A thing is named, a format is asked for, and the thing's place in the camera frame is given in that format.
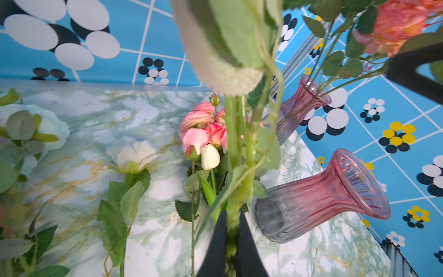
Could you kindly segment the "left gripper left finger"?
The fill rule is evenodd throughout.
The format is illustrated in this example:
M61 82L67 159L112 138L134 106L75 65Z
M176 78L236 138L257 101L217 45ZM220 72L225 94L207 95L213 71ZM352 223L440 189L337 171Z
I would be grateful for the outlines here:
M197 277L224 277L226 274L227 212L218 218L204 261Z

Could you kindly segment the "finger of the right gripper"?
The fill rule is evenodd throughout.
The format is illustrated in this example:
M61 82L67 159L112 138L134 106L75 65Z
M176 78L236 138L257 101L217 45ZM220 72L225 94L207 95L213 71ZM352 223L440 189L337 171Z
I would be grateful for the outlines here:
M441 61L442 59L442 43L401 53L391 59L386 77L390 81L441 105L443 103L443 86L428 77L418 74L416 70L423 64Z

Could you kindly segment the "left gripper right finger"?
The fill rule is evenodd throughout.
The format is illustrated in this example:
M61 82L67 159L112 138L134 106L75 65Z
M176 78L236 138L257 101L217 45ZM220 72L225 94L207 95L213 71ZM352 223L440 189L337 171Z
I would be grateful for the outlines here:
M268 277L243 211L239 218L236 260L236 273L239 277Z

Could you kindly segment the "pink peony flower stem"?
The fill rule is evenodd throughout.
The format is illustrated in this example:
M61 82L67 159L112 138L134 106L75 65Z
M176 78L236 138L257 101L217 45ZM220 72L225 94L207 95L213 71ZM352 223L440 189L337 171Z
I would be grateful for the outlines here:
M380 50L369 51L369 43L359 41L358 35L370 35L376 26L377 8L384 1L311 1L309 11L321 18L320 22L304 17L312 34L323 39L324 48L307 81L317 96L331 92L328 87L346 79L345 85L365 78L383 75L388 70L388 55Z

